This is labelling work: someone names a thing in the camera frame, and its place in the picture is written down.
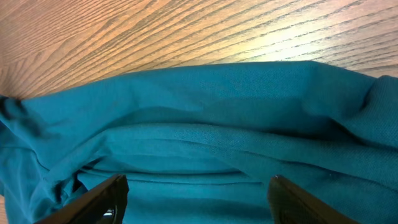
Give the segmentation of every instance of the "wooden surface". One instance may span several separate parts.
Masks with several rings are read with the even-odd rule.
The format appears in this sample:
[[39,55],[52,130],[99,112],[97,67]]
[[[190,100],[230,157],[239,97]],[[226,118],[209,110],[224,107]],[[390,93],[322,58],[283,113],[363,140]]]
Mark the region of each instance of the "wooden surface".
[[398,77],[398,1],[0,1],[0,94],[16,98],[131,71],[275,60]]
[[7,223],[6,211],[4,209],[4,197],[0,196],[0,224]]

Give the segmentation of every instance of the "teal fabric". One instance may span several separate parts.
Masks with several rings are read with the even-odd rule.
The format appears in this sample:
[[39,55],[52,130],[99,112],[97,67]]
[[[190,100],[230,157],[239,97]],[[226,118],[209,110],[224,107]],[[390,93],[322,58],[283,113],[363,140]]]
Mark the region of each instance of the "teal fabric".
[[0,193],[32,223],[126,174],[124,223],[272,223],[282,174],[361,223],[398,220],[398,79],[315,62],[121,75],[0,98]]

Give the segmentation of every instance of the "wood grain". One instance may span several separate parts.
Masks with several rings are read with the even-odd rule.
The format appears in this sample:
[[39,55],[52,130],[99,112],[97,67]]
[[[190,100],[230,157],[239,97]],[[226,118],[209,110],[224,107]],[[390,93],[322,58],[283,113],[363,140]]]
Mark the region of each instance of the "wood grain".
[[7,224],[6,210],[4,209],[4,197],[0,196],[0,224]]
[[0,2],[0,94],[16,98],[131,71],[276,60],[398,77],[398,1]]

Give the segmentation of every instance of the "teal shirt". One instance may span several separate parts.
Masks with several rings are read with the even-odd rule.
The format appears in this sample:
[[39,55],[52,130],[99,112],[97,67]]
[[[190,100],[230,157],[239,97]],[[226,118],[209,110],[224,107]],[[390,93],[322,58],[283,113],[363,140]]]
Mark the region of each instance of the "teal shirt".
[[206,65],[0,96],[0,194],[32,223],[126,174],[124,223],[272,223],[281,174],[361,223],[398,220],[398,79],[315,62]]

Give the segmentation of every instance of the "wooden table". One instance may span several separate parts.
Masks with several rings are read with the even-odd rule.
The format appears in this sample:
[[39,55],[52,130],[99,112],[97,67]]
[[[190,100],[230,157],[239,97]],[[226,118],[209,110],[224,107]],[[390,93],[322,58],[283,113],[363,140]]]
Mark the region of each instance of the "wooden table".
[[398,1],[0,2],[0,94],[16,98],[131,71],[276,60],[398,77]]
[[0,196],[0,224],[7,223],[6,211],[4,209],[4,197]]

